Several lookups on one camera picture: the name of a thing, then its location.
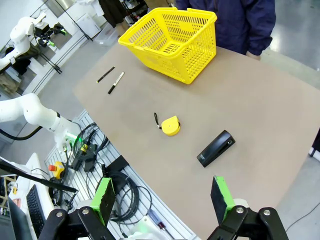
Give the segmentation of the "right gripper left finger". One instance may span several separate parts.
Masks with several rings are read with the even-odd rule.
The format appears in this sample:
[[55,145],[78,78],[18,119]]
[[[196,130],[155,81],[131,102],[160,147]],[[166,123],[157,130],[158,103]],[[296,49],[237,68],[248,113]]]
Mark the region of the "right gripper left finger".
[[116,195],[111,178],[103,177],[89,206],[71,213],[63,209],[50,212],[42,229],[43,240],[114,240],[107,225]]

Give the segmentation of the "black lab robot gripper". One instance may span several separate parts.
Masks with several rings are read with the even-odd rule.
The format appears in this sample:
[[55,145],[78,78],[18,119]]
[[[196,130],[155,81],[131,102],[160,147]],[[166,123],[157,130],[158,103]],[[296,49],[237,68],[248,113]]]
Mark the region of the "black lab robot gripper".
[[43,48],[47,46],[55,47],[55,44],[50,40],[53,33],[55,35],[65,35],[67,32],[60,23],[56,23],[53,27],[50,27],[48,23],[41,22],[34,27],[34,35],[39,37],[39,45]]

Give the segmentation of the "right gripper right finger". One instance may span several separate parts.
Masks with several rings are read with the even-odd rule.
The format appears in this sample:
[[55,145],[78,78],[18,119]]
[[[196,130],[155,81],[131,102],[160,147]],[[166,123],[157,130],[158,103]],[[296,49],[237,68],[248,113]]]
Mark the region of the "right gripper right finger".
[[258,212],[245,206],[243,200],[236,204],[222,176],[214,176],[210,192],[218,226],[209,240],[287,240],[288,235],[280,216],[273,207],[263,207]]

